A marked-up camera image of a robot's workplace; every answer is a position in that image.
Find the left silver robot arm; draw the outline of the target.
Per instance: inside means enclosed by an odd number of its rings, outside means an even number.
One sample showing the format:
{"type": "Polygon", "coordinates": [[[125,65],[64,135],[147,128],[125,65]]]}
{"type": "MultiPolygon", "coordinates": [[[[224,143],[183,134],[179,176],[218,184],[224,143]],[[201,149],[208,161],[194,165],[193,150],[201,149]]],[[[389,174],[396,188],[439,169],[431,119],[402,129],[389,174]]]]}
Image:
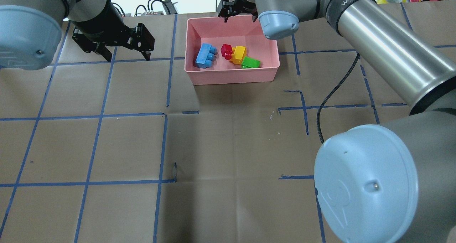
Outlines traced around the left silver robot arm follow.
{"type": "Polygon", "coordinates": [[[111,0],[0,0],[2,68],[40,70],[53,61],[62,22],[75,25],[73,40],[86,53],[111,61],[109,46],[142,53],[149,61],[155,39],[142,23],[129,28],[111,0]]]}

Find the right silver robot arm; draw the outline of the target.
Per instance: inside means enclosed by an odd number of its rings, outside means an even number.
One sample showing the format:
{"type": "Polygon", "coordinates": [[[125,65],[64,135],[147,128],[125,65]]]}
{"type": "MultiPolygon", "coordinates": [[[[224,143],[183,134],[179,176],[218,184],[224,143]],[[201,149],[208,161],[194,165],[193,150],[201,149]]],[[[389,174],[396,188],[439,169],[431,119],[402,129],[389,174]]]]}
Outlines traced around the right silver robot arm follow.
{"type": "MultiPolygon", "coordinates": [[[[455,61],[455,0],[423,3],[385,4],[385,11],[455,61]]],[[[207,225],[204,237],[193,243],[342,243],[322,215],[310,178],[320,147],[315,119],[317,108],[306,110],[273,108],[313,107],[323,101],[330,88],[347,72],[355,52],[316,52],[298,54],[301,76],[291,55],[281,55],[278,76],[269,83],[244,83],[213,86],[216,104],[226,111],[218,115],[222,154],[235,172],[230,188],[230,209],[220,209],[207,225]]],[[[349,128],[375,121],[387,122],[405,117],[411,109],[363,58],[341,89],[323,108],[321,127],[327,138],[349,128]],[[346,105],[346,108],[332,107],[346,105]]]]}

